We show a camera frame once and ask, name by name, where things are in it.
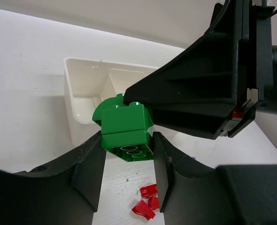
white plastic container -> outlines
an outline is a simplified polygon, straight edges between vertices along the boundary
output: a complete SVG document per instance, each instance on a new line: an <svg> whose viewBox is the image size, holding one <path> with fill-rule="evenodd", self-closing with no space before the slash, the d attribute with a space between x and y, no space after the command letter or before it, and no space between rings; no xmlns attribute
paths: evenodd
<svg viewBox="0 0 277 225"><path fill-rule="evenodd" d="M100 130L92 121L96 107L105 99L124 93L128 87L157 68L65 58L64 99L72 143L79 146ZM155 126L165 137L178 132Z"/></svg>

red toy brick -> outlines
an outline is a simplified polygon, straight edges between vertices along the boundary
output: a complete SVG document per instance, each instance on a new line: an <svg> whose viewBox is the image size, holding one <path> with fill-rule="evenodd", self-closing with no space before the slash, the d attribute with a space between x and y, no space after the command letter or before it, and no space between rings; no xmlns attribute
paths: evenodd
<svg viewBox="0 0 277 225"><path fill-rule="evenodd" d="M148 198L153 195L156 195L157 194L157 185L152 184L152 185L149 185L146 187L141 187L140 193L142 194L143 198Z"/></svg>
<svg viewBox="0 0 277 225"><path fill-rule="evenodd" d="M150 207L150 209L152 210L156 210L159 209L159 200L158 197L155 196L151 196L148 200L148 206Z"/></svg>
<svg viewBox="0 0 277 225"><path fill-rule="evenodd" d="M147 220L153 219L155 213L150 209L144 200L140 200L132 209L132 211L140 216L145 217Z"/></svg>

white bin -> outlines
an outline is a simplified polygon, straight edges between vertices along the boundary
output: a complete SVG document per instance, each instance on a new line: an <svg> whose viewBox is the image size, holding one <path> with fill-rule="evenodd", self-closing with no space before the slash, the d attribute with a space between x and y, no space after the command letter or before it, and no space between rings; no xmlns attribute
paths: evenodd
<svg viewBox="0 0 277 225"><path fill-rule="evenodd" d="M92 121L96 107L105 99L124 93L128 87L157 68L108 61L65 58L64 100L72 143L79 146L100 130ZM155 126L165 137L178 132Z"/></svg>

white table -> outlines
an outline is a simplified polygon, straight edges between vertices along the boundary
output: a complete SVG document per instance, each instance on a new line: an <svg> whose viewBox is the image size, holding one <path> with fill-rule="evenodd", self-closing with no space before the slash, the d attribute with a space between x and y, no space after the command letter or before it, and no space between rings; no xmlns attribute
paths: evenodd
<svg viewBox="0 0 277 225"><path fill-rule="evenodd" d="M72 149L63 100L64 57L160 67L182 51L0 10L0 169L29 171ZM178 134L170 141L212 167L277 163L277 150L255 123L233 139ZM126 163L108 155L93 224L146 224L131 208L140 199L139 188L155 182L152 161ZM164 224L163 215L157 213L148 224Z"/></svg>

red lego brick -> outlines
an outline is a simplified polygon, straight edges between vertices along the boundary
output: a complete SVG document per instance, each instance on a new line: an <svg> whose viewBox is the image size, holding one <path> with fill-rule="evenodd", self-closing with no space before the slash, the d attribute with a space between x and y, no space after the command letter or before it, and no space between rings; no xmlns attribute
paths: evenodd
<svg viewBox="0 0 277 225"><path fill-rule="evenodd" d="M146 187L141 187L140 193L143 198L148 198L157 194L157 185L152 184Z"/></svg>
<svg viewBox="0 0 277 225"><path fill-rule="evenodd" d="M132 211L140 216L145 217L147 220L153 219L155 213L150 209L144 200L140 200L132 209Z"/></svg>
<svg viewBox="0 0 277 225"><path fill-rule="evenodd" d="M155 196L151 196L148 200L148 206L150 207L150 209L152 210L156 210L159 209L159 200L158 197Z"/></svg>

